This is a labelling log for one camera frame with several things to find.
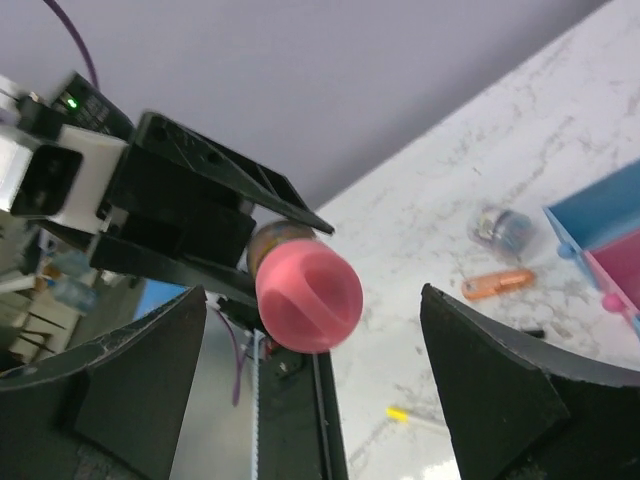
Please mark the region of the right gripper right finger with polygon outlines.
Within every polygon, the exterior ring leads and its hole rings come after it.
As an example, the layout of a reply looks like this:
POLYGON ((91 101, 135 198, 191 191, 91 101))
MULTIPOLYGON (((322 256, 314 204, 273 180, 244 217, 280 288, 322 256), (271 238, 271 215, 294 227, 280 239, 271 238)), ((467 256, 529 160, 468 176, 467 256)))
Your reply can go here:
POLYGON ((550 345, 427 284, 420 321, 464 479, 639 477, 639 374, 550 345))

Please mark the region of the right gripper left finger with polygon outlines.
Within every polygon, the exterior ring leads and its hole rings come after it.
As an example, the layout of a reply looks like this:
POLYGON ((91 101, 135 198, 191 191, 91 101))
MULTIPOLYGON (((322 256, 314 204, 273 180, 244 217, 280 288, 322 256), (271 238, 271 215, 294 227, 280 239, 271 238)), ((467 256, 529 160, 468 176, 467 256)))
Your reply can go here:
POLYGON ((205 292, 191 288, 2 375, 2 478, 169 478, 205 322, 205 292))

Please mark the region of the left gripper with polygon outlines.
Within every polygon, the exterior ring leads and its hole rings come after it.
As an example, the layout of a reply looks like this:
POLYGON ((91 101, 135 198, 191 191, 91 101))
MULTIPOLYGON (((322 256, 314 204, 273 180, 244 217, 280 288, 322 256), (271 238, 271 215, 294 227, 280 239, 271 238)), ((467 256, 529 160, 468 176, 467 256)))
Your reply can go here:
POLYGON ((146 110, 132 123, 77 72, 52 105, 73 125, 128 143, 96 211, 101 220, 123 214, 124 222, 118 238, 99 233, 91 241, 94 268, 202 286, 256 307, 249 274, 228 268, 237 265, 256 226, 248 202, 334 233, 286 176, 158 112, 146 110))

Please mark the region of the orange correction tape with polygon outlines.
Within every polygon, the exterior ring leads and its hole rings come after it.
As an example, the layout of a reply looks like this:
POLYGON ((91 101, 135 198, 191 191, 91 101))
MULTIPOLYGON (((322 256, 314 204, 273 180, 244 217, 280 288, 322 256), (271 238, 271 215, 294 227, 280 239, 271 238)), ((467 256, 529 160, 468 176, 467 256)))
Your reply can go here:
POLYGON ((501 271, 464 280, 461 292, 467 300, 478 301, 530 287, 535 279, 529 269, 501 271))

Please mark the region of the pink capped glue bottle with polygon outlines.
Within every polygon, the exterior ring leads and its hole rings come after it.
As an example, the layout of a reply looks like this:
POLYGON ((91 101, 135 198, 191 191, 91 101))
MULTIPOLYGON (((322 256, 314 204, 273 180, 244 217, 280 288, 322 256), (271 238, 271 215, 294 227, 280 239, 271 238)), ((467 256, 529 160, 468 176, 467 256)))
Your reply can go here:
POLYGON ((324 353, 355 330, 364 305, 360 279, 313 229, 289 220, 266 224, 249 243, 246 260, 260 319, 281 346, 324 353))

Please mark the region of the pink drawer box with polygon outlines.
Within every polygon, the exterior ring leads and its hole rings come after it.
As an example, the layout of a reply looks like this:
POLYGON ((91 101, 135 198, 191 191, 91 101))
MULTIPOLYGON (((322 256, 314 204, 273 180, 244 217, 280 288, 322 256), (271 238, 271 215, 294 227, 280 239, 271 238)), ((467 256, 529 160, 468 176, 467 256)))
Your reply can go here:
POLYGON ((639 230, 585 256, 602 293, 602 307, 622 316, 639 336, 639 230))

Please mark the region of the blue drawer box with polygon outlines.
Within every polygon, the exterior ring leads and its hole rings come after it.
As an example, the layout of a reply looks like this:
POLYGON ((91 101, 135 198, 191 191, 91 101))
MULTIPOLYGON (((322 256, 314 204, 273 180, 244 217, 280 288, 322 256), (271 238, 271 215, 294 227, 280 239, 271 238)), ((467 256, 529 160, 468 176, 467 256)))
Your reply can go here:
POLYGON ((558 255, 576 259, 639 227, 639 162, 634 161, 543 211, 559 240, 558 255))

